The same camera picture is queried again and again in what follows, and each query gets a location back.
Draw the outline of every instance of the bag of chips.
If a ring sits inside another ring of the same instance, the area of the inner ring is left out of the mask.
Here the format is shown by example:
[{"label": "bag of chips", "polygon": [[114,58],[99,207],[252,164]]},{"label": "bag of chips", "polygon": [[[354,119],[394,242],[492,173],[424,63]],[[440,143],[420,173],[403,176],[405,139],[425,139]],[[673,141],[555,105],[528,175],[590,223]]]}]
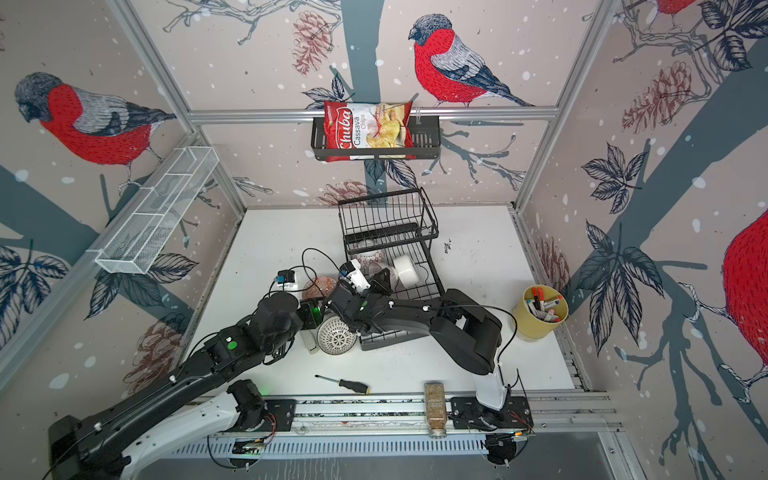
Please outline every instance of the bag of chips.
[{"label": "bag of chips", "polygon": [[[408,119],[411,104],[356,104],[326,102],[325,131],[328,148],[413,147]],[[327,161],[365,160],[371,155],[328,157]],[[413,158],[386,155],[384,158]]]}]

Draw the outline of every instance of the screwdriver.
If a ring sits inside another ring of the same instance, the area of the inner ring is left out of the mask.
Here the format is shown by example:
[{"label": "screwdriver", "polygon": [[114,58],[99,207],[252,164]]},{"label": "screwdriver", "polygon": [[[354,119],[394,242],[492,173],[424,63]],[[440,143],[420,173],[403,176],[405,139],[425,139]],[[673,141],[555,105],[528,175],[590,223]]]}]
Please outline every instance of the screwdriver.
[{"label": "screwdriver", "polygon": [[315,377],[323,380],[328,380],[329,382],[338,383],[339,386],[342,386],[345,389],[350,389],[355,393],[362,393],[363,395],[368,395],[368,386],[365,383],[350,382],[349,380],[334,380],[334,379],[329,379],[328,377],[322,376],[322,375],[315,375]]}]

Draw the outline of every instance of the white table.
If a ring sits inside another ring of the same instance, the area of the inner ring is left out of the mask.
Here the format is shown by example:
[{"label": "white table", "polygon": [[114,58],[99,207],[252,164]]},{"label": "white table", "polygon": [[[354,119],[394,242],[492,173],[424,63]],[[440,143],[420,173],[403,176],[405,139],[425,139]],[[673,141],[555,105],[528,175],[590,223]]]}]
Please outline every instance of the white table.
[{"label": "white table", "polygon": [[[436,207],[435,214],[439,237],[432,242],[432,258],[443,286],[459,289],[479,304],[512,310],[534,281],[506,207]],[[446,253],[444,243],[449,240]],[[344,261],[335,208],[249,210],[191,345],[253,312],[277,271],[301,264],[307,247],[324,251],[338,264]],[[307,252],[305,260],[318,275],[335,270],[318,253]],[[300,274],[303,285],[306,278]],[[512,334],[511,319],[497,310],[491,312],[503,322],[504,346]],[[502,355],[506,382],[515,381],[518,368],[526,390],[574,388],[554,333],[537,342],[515,338]],[[428,381],[443,382],[446,392],[475,390],[469,372],[456,365],[432,337],[365,352],[356,344],[347,353],[331,356],[322,351],[310,355],[297,335],[285,358],[257,366],[239,379],[252,379],[263,395],[349,393],[314,378],[315,374],[368,383],[372,394],[423,392]]]}]

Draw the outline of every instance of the bird beak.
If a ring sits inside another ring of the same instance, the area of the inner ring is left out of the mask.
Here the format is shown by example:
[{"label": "bird beak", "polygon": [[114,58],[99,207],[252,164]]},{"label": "bird beak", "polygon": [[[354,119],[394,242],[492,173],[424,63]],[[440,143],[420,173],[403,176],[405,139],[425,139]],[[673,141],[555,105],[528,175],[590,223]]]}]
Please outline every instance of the bird beak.
[{"label": "bird beak", "polygon": [[22,113],[22,117],[29,123],[32,120],[31,115],[29,114],[29,106],[26,104],[21,104],[18,106],[18,111]]}]

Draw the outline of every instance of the bird head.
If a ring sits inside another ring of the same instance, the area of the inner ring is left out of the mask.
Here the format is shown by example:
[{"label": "bird head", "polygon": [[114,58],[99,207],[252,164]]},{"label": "bird head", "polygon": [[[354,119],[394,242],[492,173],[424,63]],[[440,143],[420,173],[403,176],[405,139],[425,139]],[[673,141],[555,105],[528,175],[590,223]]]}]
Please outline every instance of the bird head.
[{"label": "bird head", "polygon": [[27,75],[16,85],[16,103],[22,117],[29,122],[36,118],[52,121],[48,108],[48,94],[63,82],[51,74],[37,71]]},{"label": "bird head", "polygon": [[427,40],[429,40],[429,37],[436,31],[442,29],[450,30],[452,28],[453,25],[451,25],[448,17],[439,13],[430,13],[416,20],[413,28],[411,28],[411,33],[408,34],[408,39],[414,40],[419,44],[419,47],[423,47]]}]

